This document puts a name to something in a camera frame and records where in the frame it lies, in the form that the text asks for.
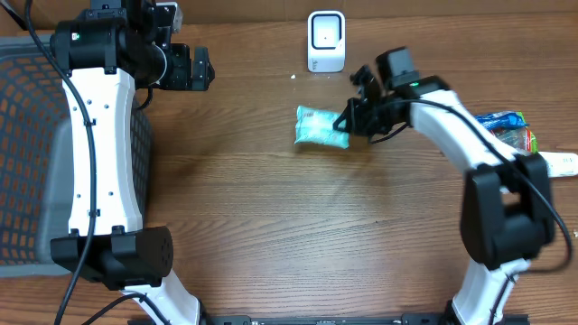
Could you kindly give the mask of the teal snack packet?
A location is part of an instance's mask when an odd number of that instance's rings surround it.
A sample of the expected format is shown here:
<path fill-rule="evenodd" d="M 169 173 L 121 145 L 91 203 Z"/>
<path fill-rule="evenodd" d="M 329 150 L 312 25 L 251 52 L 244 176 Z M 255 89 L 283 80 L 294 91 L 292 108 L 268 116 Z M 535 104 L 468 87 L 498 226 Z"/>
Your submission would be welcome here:
<path fill-rule="evenodd" d="M 333 124 L 339 113 L 299 106 L 296 109 L 295 144 L 320 144 L 340 149 L 348 149 L 350 135 L 337 131 Z"/>

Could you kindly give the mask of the blue snack packet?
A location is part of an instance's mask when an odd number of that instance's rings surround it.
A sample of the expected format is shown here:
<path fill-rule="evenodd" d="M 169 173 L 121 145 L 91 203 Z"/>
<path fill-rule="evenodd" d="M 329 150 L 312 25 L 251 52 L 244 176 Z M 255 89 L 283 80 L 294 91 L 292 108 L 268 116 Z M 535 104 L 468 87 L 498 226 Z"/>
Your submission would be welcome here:
<path fill-rule="evenodd" d="M 486 129 L 519 129 L 527 127 L 528 123 L 521 112 L 500 111 L 486 115 L 477 115 L 475 119 Z"/>

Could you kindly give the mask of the green snack bag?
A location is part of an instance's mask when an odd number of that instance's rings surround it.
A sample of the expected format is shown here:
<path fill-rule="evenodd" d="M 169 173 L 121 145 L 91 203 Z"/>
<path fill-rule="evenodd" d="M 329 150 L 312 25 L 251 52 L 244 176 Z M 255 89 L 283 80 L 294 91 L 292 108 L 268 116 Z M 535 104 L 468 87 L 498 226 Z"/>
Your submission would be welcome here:
<path fill-rule="evenodd" d="M 500 128 L 491 132 L 505 144 L 525 152 L 536 153 L 538 151 L 538 142 L 536 136 L 528 127 L 529 124 L 527 127 L 519 129 Z"/>

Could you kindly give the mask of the white cosmetic tube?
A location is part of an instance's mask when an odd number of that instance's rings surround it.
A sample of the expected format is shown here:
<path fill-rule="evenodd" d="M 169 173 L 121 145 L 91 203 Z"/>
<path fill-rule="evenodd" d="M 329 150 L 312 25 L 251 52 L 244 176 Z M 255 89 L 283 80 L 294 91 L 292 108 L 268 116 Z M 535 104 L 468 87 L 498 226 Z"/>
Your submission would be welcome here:
<path fill-rule="evenodd" d="M 539 152 L 545 159 L 549 178 L 573 177 L 578 174 L 576 153 Z"/>

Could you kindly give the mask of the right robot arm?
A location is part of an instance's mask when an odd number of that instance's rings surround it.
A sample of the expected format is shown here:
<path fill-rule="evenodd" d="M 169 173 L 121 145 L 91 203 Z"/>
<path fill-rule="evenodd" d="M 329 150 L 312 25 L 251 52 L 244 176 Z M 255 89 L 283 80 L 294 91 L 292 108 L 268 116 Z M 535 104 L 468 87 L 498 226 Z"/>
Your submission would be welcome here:
<path fill-rule="evenodd" d="M 488 131 L 438 76 L 423 77 L 406 47 L 377 56 L 378 73 L 362 66 L 358 87 L 333 127 L 373 143 L 412 127 L 437 145 L 463 175 L 460 233 L 470 256 L 461 289 L 429 324 L 527 324 L 503 308 L 523 275 L 552 274 L 573 260 L 567 226 L 555 210 L 547 162 Z"/>

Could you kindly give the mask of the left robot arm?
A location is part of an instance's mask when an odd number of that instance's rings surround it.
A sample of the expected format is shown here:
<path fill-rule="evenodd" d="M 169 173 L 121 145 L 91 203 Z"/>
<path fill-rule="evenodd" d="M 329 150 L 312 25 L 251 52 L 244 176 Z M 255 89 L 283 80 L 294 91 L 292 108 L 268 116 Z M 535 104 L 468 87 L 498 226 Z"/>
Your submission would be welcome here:
<path fill-rule="evenodd" d="M 174 1 L 94 1 L 51 37 L 74 177 L 68 232 L 51 241 L 51 258 L 137 302 L 153 324 L 210 322 L 173 270 L 170 231 L 144 223 L 152 137 L 135 93 L 205 91 L 214 77 L 206 48 L 172 41 L 181 26 Z"/>

